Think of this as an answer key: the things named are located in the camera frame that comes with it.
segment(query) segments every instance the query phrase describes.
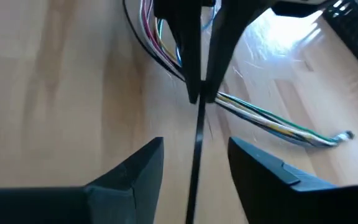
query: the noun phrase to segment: blue wire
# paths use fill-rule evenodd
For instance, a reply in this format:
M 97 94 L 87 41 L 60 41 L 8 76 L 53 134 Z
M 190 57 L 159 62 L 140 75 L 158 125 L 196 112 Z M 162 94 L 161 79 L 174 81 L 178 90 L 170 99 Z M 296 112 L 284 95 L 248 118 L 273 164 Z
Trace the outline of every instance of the blue wire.
M 201 31 L 206 30 L 212 24 L 212 21 L 214 21 L 214 18 L 215 18 L 215 15 L 216 15 L 215 6 L 212 8 L 212 12 L 213 13 L 212 13 L 211 18 L 209 19 L 209 21 L 205 25 L 202 26 Z M 177 55 L 178 64 L 181 66 L 181 58 L 180 58 L 179 48 L 178 47 L 176 48 L 175 53 Z

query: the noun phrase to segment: bundle of wires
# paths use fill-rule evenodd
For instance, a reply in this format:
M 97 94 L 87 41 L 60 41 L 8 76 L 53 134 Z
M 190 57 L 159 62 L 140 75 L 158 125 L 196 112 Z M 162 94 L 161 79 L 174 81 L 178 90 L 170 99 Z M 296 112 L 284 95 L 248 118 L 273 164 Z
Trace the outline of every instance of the bundle of wires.
M 168 72 L 184 81 L 178 48 L 175 49 L 175 53 L 168 49 L 162 40 L 163 20 L 151 18 L 152 0 L 148 4 L 146 0 L 140 0 L 139 19 L 146 44 L 140 39 L 134 28 L 127 11 L 126 0 L 122 0 L 122 4 L 129 25 L 143 49 Z M 212 23 L 214 16 L 215 7 L 213 7 L 210 20 L 202 27 L 203 30 L 207 29 Z M 304 147 L 334 147 L 354 137 L 351 131 L 344 131 L 333 138 L 324 137 L 310 129 L 291 123 L 269 111 L 222 92 L 218 92 L 215 103 L 281 139 Z

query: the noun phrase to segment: wooden surface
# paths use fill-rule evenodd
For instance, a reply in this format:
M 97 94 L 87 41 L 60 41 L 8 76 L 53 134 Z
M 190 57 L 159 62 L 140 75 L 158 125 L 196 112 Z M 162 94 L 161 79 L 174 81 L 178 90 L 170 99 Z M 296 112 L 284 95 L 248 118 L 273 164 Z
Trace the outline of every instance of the wooden surface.
M 136 17 L 138 2 L 129 7 Z M 198 223 L 244 223 L 229 136 L 334 184 L 358 184 L 358 61 L 317 16 L 263 14 L 237 45 L 222 91 L 325 135 L 352 130 L 355 140 L 304 149 L 208 105 Z M 120 1 L 0 0 L 0 187 L 85 184 L 163 136 L 155 222 L 184 223 L 195 121 L 184 84 L 142 51 Z

